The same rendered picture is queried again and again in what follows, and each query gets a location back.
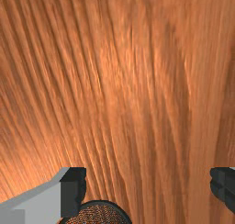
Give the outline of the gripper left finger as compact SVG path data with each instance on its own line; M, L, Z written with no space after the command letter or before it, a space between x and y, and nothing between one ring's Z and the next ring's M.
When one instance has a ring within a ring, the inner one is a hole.
M0 204L0 224L56 224L78 215L86 192L86 169L63 167L49 182Z

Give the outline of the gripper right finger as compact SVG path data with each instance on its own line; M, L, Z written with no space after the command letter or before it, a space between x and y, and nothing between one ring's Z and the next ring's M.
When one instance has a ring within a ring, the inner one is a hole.
M212 194L235 214L235 167L210 169Z

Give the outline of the dark mesh basket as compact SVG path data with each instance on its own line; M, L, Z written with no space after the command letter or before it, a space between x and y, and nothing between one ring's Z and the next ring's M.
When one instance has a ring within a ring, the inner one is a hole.
M92 200L83 203L74 217L62 218L58 224L132 224L132 221L116 203Z

